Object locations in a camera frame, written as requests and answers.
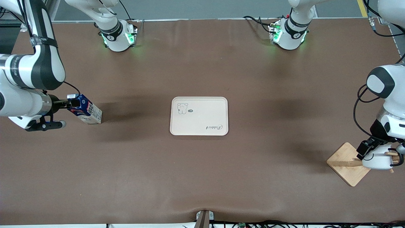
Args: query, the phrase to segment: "wooden board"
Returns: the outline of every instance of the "wooden board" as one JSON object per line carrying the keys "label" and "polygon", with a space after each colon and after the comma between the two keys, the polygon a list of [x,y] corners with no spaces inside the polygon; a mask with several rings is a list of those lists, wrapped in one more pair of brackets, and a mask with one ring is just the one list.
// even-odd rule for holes
{"label": "wooden board", "polygon": [[364,166],[357,166],[360,161],[353,161],[357,155],[356,149],[345,142],[326,161],[328,165],[350,186],[356,186],[370,171]]}

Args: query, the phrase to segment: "bear logo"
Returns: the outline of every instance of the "bear logo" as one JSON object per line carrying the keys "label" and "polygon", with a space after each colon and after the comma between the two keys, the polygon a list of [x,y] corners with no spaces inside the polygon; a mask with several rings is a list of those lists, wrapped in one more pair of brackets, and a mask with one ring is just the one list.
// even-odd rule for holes
{"label": "bear logo", "polygon": [[179,103],[179,104],[177,104],[177,110],[179,111],[179,114],[186,114],[187,113],[187,106],[188,106],[188,103]]}

